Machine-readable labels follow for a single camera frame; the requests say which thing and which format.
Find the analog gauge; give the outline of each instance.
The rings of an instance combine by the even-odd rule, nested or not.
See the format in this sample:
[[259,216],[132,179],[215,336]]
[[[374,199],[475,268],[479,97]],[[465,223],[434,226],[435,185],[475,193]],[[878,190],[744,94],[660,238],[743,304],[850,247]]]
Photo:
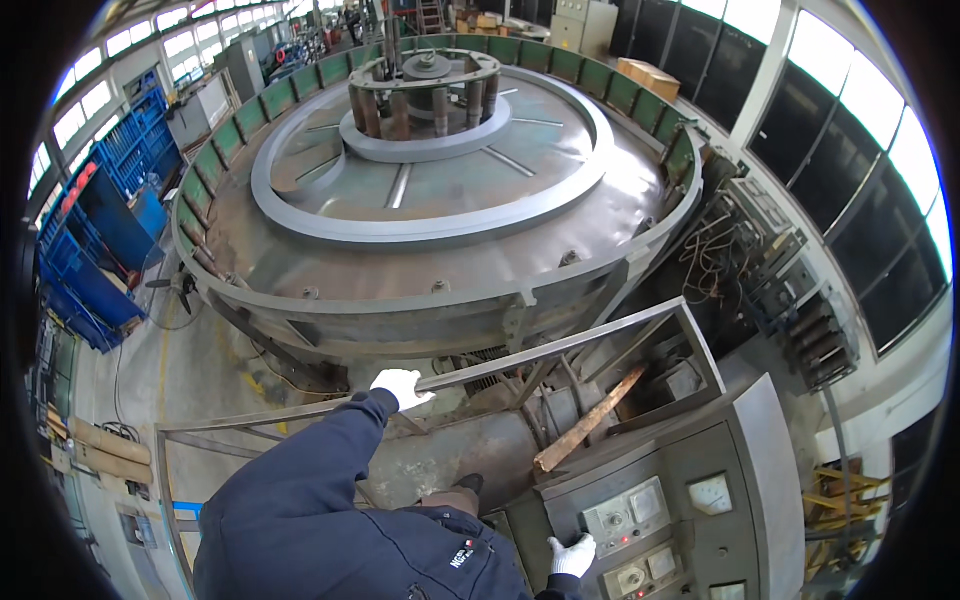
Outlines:
[[726,473],[688,484],[686,490],[690,494],[693,508],[706,515],[722,515],[733,510]]

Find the white glove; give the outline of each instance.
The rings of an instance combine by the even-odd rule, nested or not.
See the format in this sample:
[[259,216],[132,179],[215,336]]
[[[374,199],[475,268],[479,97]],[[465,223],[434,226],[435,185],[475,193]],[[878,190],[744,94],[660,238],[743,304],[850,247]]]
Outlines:
[[370,389],[382,388],[390,392],[396,397],[396,401],[400,404],[399,410],[405,411],[408,408],[429,402],[436,397],[436,394],[432,392],[426,392],[425,394],[417,394],[414,392],[414,386],[417,385],[418,381],[420,381],[419,371],[388,369],[380,372],[376,379],[373,380]]
[[593,557],[597,553],[597,542],[590,534],[584,534],[580,541],[569,548],[564,548],[556,538],[547,538],[550,549],[553,550],[553,566],[550,573],[566,573],[574,577],[583,577],[590,565],[593,564]]

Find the white wall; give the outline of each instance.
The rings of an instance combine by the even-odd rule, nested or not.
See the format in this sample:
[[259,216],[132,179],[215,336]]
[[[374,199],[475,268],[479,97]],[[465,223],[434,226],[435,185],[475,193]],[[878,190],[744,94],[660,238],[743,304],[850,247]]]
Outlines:
[[[751,177],[770,192],[787,218],[798,224],[810,240],[807,255],[816,273],[832,289],[831,300],[841,309],[838,315],[841,324],[855,337],[859,347],[857,371],[833,386],[841,420],[845,423],[847,451],[854,454],[869,445],[888,440],[926,415],[942,399],[952,344],[953,301],[952,293],[945,295],[906,339],[882,358],[878,357],[855,296],[819,230],[780,182],[747,151],[775,92],[801,9],[814,12],[857,46],[899,89],[907,104],[917,106],[902,69],[885,54],[884,42],[873,36],[852,12],[829,0],[782,0],[773,40],[743,112],[729,134],[687,101],[679,99],[677,106],[687,116],[698,119],[699,125],[710,135],[711,145],[723,148],[734,161],[742,160],[750,167]],[[810,401],[824,402],[820,394]],[[828,417],[818,428],[817,446],[822,462],[839,458],[836,436]]]

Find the control panel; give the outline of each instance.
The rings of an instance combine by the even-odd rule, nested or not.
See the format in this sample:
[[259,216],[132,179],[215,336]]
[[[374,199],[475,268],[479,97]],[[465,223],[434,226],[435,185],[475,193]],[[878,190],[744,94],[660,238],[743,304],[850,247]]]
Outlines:
[[638,600],[666,588],[683,574],[680,553],[669,541],[604,573],[603,586],[610,600]]
[[632,546],[670,524],[657,476],[586,509],[581,518],[597,542],[598,559]]

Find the metal frame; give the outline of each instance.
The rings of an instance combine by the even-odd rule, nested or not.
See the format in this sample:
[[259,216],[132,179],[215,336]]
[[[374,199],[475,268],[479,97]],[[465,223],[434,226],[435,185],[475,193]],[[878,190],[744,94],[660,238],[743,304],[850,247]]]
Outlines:
[[[698,408],[705,403],[722,396],[727,391],[723,379],[720,376],[720,371],[717,369],[716,363],[713,360],[713,356],[710,354],[707,341],[704,339],[704,336],[700,331],[700,327],[694,320],[693,314],[690,312],[690,309],[686,304],[686,300],[683,297],[668,300],[651,308],[647,308],[646,310],[639,311],[628,317],[624,317],[623,319],[596,326],[593,329],[588,329],[582,333],[570,335],[555,342],[544,344],[543,346],[524,350],[523,352],[518,352],[517,354],[511,354],[510,356],[506,356],[504,358],[498,358],[496,360],[474,365],[472,367],[467,367],[459,371],[421,379],[417,384],[416,389],[418,392],[436,392],[454,386],[463,385],[465,383],[469,383],[470,381],[476,381],[477,379],[482,379],[491,375],[514,371],[520,367],[534,365],[533,374],[528,377],[523,389],[516,391],[515,401],[512,403],[510,408],[512,411],[520,410],[533,391],[540,386],[543,379],[550,374],[555,367],[560,365],[563,359],[566,358],[566,355],[571,351],[592,346],[593,349],[588,349],[586,351],[594,352],[598,346],[596,343],[617,333],[629,332],[637,327],[646,325],[640,330],[638,335],[635,336],[630,344],[624,347],[624,349],[620,350],[613,358],[608,360],[596,373],[592,373],[588,377],[588,381],[591,381],[597,376],[602,375],[603,372],[609,371],[614,366],[626,359],[647,338],[649,338],[657,328],[663,325],[671,317],[676,317],[679,321],[687,340],[693,348],[694,359],[699,364],[701,375],[706,381],[707,386],[704,390],[694,394],[693,396],[688,396],[687,398],[678,400],[677,402],[659,408],[651,413],[647,413],[640,418],[627,421],[626,423],[621,423],[621,425],[630,425],[635,423],[637,419],[644,418],[645,422],[658,422],[660,420],[673,417],[677,414]],[[579,381],[573,382],[574,385],[578,385],[579,383]],[[323,415],[326,415],[341,404],[348,401],[349,400],[347,398],[340,398],[328,400],[326,402],[319,402],[316,404],[306,404],[303,406],[283,408],[251,415],[221,417],[186,423],[156,424],[156,454],[158,471],[157,483],[160,487],[160,499],[163,505],[162,510],[166,519],[167,535],[170,537],[171,544],[174,548],[174,554],[177,556],[180,564],[183,579],[191,589],[193,588],[193,573],[190,570],[189,562],[186,559],[186,552],[183,549],[183,542],[180,539],[180,533],[196,531],[197,525],[195,521],[177,520],[174,512],[173,492],[170,486],[170,472],[167,463],[167,443],[175,442],[178,444],[186,444],[211,452],[227,454],[229,456],[255,458],[262,452],[232,444],[213,442],[192,434],[232,429],[235,431],[242,431],[258,438],[281,441],[283,438],[280,436],[267,434],[253,428],[258,425],[322,417]],[[427,433],[427,430],[424,427],[414,423],[402,413],[397,413],[394,415],[394,418],[399,418],[400,421],[405,426],[410,427],[414,433]],[[629,431],[635,428],[635,426],[631,426],[624,430]]]

